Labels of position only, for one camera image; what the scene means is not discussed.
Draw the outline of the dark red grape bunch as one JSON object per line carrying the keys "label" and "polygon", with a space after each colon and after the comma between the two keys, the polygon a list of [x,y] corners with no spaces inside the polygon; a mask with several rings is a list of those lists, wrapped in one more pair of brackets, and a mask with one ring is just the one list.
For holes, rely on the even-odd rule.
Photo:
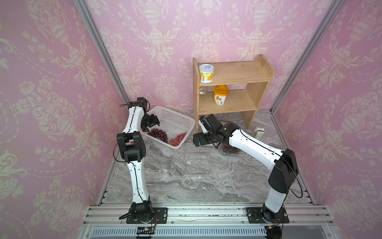
{"label": "dark red grape bunch", "polygon": [[151,137],[154,137],[164,143],[168,143],[168,136],[167,133],[161,129],[153,128],[150,132],[148,132],[148,135]]}

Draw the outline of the clear plastic container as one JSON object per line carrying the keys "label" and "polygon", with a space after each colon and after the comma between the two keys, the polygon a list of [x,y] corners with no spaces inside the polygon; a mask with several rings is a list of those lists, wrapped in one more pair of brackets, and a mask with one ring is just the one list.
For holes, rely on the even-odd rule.
{"label": "clear plastic container", "polygon": [[222,143],[218,150],[223,155],[238,154],[240,152],[240,149],[225,143]]}
{"label": "clear plastic container", "polygon": [[202,176],[210,173],[212,148],[186,146],[184,155],[184,174]]}

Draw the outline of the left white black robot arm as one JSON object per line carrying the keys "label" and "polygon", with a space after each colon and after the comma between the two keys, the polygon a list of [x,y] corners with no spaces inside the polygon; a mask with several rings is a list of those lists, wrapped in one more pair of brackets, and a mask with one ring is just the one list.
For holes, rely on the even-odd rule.
{"label": "left white black robot arm", "polygon": [[127,222],[137,221],[148,224],[153,222],[155,216],[143,172],[146,146],[141,132],[148,132],[150,127],[160,123],[155,115],[147,113],[149,103],[144,97],[139,97],[125,106],[128,108],[129,116],[125,129],[116,136],[116,146],[121,156],[121,160],[117,160],[117,162],[127,164],[133,196],[128,213],[119,218],[126,219]]}

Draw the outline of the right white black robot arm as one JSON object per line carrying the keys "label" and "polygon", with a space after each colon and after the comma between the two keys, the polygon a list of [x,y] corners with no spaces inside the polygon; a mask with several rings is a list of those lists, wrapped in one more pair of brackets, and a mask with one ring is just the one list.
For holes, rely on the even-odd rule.
{"label": "right white black robot arm", "polygon": [[196,147],[213,144],[218,148],[221,143],[228,144],[254,157],[271,171],[268,179],[271,188],[260,215],[267,223],[283,222],[283,205],[299,174],[295,153],[290,149],[281,150],[269,146],[230,121],[222,124],[213,114],[200,117],[199,125],[203,131],[193,135]]}

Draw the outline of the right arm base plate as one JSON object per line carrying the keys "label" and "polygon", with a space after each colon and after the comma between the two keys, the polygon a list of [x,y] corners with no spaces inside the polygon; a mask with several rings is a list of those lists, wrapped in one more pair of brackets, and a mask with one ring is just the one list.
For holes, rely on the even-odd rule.
{"label": "right arm base plate", "polygon": [[250,224],[288,224],[289,218],[284,207],[274,213],[266,207],[248,207],[245,214]]}

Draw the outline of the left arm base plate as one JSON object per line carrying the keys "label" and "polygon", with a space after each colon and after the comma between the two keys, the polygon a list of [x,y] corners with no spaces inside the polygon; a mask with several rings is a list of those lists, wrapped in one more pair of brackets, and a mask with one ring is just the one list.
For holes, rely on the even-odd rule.
{"label": "left arm base plate", "polygon": [[127,224],[166,224],[168,208],[154,207],[153,209],[135,209],[129,211]]}

